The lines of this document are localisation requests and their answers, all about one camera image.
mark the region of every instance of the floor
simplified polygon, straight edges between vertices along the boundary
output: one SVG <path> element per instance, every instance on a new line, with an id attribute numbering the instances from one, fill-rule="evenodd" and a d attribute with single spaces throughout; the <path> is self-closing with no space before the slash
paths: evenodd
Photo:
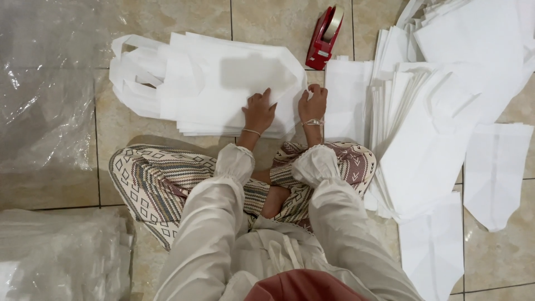
<path id="1" fill-rule="evenodd" d="M 110 26 L 114 36 L 140 34 L 169 41 L 171 32 L 184 31 L 241 42 L 286 46 L 304 62 L 315 22 L 332 1 L 327 0 L 117 0 L 120 18 Z M 392 26 L 408 0 L 338 0 L 346 9 L 335 55 L 373 59 L 377 31 Z M 169 145 L 216 156 L 228 137 L 183 137 L 173 122 L 137 116 L 114 96 L 107 80 L 109 51 L 103 51 L 92 69 L 95 111 L 87 121 L 91 129 L 87 168 L 0 176 L 0 209 L 78 210 L 96 208 L 128 212 L 108 174 L 108 160 L 117 149 L 134 143 Z M 66 77 L 80 70 L 66 71 Z M 308 70 L 310 83 L 323 84 L 324 71 Z M 535 124 L 535 76 L 515 97 L 500 122 Z M 302 128 L 286 139 L 304 142 Z M 261 139 L 254 155 L 257 168 L 267 168 L 282 140 Z M 463 189 L 462 174 L 455 185 Z M 450 301 L 520 300 L 535 294 L 535 139 L 528 153 L 521 208 L 505 230 L 489 233 L 465 210 L 465 276 Z M 369 226 L 399 261 L 397 225 L 370 213 Z M 129 220 L 136 234 L 132 266 L 131 300 L 152 300 L 166 252 L 140 224 Z"/>

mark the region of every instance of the bracelet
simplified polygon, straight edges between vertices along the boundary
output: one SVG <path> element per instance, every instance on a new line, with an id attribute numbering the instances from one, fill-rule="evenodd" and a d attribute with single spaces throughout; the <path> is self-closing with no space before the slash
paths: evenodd
<path id="1" fill-rule="evenodd" d="M 258 133 L 257 131 L 248 130 L 248 129 L 243 129 L 243 130 L 241 130 L 241 131 L 242 131 L 242 132 L 243 132 L 243 131 L 246 131 L 246 132 L 255 133 L 255 134 L 258 134 L 259 137 L 262 137 L 262 134 Z"/>
<path id="2" fill-rule="evenodd" d="M 311 119 L 307 122 L 302 122 L 301 125 L 324 125 L 325 124 L 325 121 L 322 121 L 322 120 L 319 120 L 319 119 Z"/>

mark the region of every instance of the stack of white bags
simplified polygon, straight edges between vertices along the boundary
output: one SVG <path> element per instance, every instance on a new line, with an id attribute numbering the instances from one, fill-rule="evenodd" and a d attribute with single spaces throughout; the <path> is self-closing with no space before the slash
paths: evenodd
<path id="1" fill-rule="evenodd" d="M 132 235 L 114 210 L 0 212 L 0 300 L 117 301 L 130 293 Z"/>
<path id="2" fill-rule="evenodd" d="M 533 126 L 494 122 L 535 71 L 534 33 L 535 0 L 410 0 L 375 61 L 327 64 L 325 139 L 375 153 L 366 209 L 398 222 L 426 301 L 447 300 L 464 273 L 463 163 L 464 206 L 489 231 L 519 206 Z"/>
<path id="3" fill-rule="evenodd" d="M 123 52 L 123 44 L 137 47 Z M 143 117 L 176 121 L 185 136 L 239 136 L 247 98 L 271 88 L 275 120 L 263 137 L 281 138 L 299 121 L 307 75 L 286 47 L 171 34 L 169 44 L 137 35 L 113 41 L 110 80 L 117 98 Z"/>

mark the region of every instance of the plastic wrap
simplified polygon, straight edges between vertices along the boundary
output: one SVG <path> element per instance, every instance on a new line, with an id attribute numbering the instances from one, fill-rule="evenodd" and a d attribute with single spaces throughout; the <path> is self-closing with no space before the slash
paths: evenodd
<path id="1" fill-rule="evenodd" d="M 0 300 L 117 301 L 130 288 L 132 236 L 114 210 L 0 213 Z"/>
<path id="2" fill-rule="evenodd" d="M 112 1 L 0 0 L 1 173 L 92 168 L 94 71 L 118 19 Z"/>

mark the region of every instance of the white sleeve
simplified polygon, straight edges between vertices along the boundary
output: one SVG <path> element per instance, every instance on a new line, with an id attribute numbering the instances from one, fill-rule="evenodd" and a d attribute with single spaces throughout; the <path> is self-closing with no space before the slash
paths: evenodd
<path id="1" fill-rule="evenodd" d="M 255 161 L 234 144 L 219 152 L 213 178 L 188 196 L 154 300 L 219 300 L 231 278 L 230 251 L 242 223 L 243 185 Z"/>
<path id="2" fill-rule="evenodd" d="M 334 151 L 315 146 L 293 164 L 295 179 L 313 187 L 310 223 L 327 261 L 350 270 L 370 300 L 422 300 L 399 264 L 366 227 L 368 215 L 355 190 L 340 178 Z"/>

